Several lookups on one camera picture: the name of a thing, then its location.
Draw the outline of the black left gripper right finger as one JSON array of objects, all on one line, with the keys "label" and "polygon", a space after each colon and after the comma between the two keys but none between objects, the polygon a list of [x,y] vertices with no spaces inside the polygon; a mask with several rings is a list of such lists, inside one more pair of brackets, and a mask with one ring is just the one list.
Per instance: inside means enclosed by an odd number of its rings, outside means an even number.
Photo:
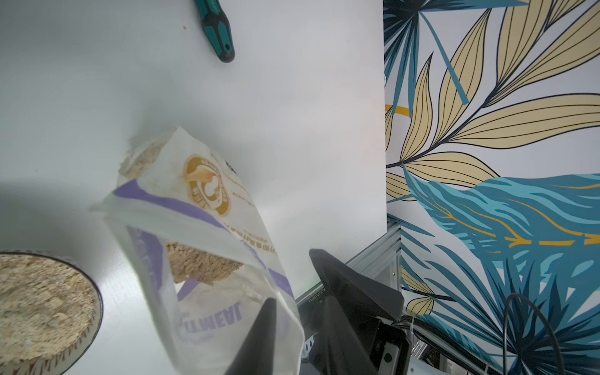
[{"label": "black left gripper right finger", "polygon": [[378,373],[338,300],[331,296],[325,298],[320,336],[325,374]]}]

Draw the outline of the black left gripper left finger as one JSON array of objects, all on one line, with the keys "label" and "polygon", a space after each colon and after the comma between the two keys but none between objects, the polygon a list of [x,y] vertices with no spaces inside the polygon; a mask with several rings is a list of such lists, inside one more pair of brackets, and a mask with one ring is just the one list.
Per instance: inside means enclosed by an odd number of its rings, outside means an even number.
[{"label": "black left gripper left finger", "polygon": [[225,375],[272,375],[276,332],[277,301],[268,298]]}]

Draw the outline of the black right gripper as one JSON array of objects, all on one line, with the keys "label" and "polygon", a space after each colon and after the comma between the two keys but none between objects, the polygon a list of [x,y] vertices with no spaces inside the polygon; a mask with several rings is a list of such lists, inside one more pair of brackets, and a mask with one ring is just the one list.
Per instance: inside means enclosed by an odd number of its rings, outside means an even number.
[{"label": "black right gripper", "polygon": [[324,373],[324,345],[320,336],[325,298],[337,299],[365,348],[377,374],[405,374],[410,347],[399,328],[404,298],[401,292],[352,270],[323,249],[309,252],[322,289],[299,305],[306,343],[302,360]]}]

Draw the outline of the oatmeal bag white purple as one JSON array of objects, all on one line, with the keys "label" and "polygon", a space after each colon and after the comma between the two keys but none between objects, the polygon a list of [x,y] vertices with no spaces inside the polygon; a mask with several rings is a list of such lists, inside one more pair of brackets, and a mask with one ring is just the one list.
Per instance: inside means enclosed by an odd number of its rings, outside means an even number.
[{"label": "oatmeal bag white purple", "polygon": [[129,152],[95,210],[134,268],[178,373],[225,373],[269,298],[273,371],[299,372],[305,339],[292,287],[224,158],[185,129],[168,130]]}]

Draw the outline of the white red patterned bowl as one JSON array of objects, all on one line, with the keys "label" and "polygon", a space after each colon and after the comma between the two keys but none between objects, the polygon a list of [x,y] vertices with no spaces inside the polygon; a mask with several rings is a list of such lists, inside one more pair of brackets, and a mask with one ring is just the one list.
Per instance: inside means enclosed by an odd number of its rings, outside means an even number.
[{"label": "white red patterned bowl", "polygon": [[38,254],[1,255],[3,374],[66,373],[102,320],[102,297],[80,269]]}]

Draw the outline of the green black screwdriver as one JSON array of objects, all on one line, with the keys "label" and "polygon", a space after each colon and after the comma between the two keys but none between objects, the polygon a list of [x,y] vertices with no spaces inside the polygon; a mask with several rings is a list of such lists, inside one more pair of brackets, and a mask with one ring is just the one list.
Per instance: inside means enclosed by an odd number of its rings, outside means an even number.
[{"label": "green black screwdriver", "polygon": [[219,0],[195,0],[202,30],[213,51],[223,63],[231,63],[235,49],[231,25]]}]

